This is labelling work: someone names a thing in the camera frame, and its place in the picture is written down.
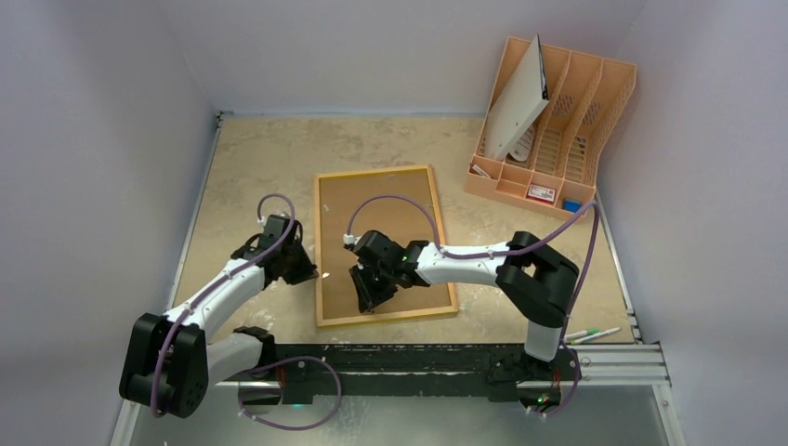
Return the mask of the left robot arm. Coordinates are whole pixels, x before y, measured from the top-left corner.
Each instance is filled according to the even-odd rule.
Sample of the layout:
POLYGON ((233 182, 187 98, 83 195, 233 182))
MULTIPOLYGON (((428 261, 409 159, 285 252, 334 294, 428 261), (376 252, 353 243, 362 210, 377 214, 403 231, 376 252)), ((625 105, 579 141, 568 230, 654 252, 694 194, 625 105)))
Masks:
POLYGON ((272 283, 313 280, 316 265, 303 246, 301 223, 271 215, 263 230, 237 248, 218 275, 167 312, 145 313, 133 324, 119 395, 154 415, 192 415, 212 385, 245 371, 255 380, 274 374, 274 337, 258 327, 236 329, 216 345, 209 340, 245 302, 272 283))

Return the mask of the yellow wooden picture frame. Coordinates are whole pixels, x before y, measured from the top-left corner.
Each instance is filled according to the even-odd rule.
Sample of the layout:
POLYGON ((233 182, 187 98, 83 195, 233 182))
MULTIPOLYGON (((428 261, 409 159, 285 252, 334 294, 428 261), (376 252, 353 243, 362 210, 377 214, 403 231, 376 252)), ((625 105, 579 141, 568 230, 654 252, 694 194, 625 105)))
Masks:
POLYGON ((453 284, 399 290, 372 313, 360 313, 349 269, 355 256, 343 249, 342 236, 359 204, 379 194, 399 194, 419 202, 446 240, 434 169, 430 165, 318 174, 314 179, 316 324, 319 327, 358 325, 429 317, 451 317, 459 304, 453 284))

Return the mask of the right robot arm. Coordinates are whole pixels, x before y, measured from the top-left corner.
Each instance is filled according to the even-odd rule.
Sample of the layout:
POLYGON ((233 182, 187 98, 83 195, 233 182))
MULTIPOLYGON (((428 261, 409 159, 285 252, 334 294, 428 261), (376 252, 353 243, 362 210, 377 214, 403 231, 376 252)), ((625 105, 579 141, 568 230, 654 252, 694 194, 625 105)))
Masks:
POLYGON ((400 289, 447 283, 499 289, 527 320, 521 364, 535 378, 558 366, 558 348, 575 287, 577 265, 526 231, 487 246, 438 246, 412 241, 402 247, 378 230, 346 234, 343 246, 357 257, 350 271, 359 309, 370 312, 400 289))

